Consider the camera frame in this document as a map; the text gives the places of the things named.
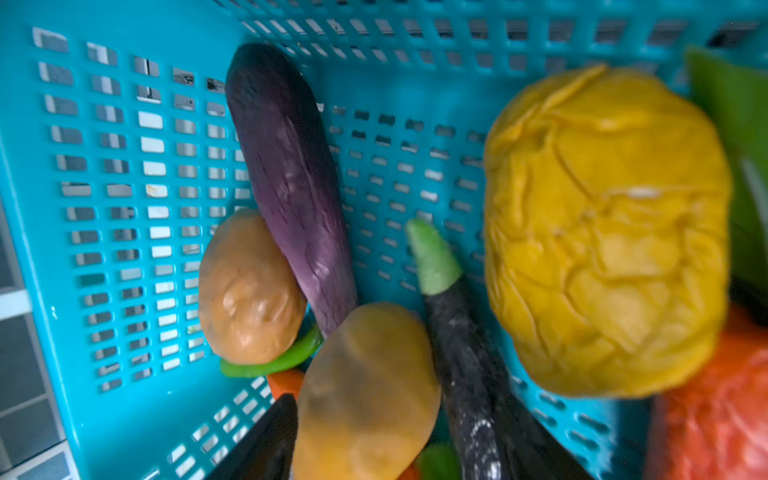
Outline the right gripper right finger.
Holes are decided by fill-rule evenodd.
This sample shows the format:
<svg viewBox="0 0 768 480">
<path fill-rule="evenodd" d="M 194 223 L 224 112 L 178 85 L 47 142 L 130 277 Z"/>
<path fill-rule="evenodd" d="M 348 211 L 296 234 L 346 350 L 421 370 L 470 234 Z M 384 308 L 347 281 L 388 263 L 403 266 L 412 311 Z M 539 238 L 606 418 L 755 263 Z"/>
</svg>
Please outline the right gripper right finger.
<svg viewBox="0 0 768 480">
<path fill-rule="evenodd" d="M 505 478 L 592 478 L 514 394 L 495 400 L 494 421 Z"/>
</svg>

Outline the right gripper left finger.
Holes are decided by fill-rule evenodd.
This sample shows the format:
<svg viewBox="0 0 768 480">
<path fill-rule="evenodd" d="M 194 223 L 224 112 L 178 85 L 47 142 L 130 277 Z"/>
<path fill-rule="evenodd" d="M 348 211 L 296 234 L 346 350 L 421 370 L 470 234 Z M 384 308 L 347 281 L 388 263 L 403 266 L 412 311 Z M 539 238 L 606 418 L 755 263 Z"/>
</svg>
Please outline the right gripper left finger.
<svg viewBox="0 0 768 480">
<path fill-rule="evenodd" d="M 297 403 L 282 395 L 207 479 L 288 480 L 298 432 Z"/>
</svg>

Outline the yellow mango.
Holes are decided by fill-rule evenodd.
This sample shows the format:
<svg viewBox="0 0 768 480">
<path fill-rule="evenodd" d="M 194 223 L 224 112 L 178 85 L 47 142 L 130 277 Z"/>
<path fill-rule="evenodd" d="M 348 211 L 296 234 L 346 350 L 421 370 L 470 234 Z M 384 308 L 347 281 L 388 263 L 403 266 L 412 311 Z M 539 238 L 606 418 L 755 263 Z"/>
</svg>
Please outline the yellow mango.
<svg viewBox="0 0 768 480">
<path fill-rule="evenodd" d="M 353 310 L 298 397 L 296 479 L 397 479 L 427 444 L 441 386 L 422 321 L 390 302 Z"/>
</svg>

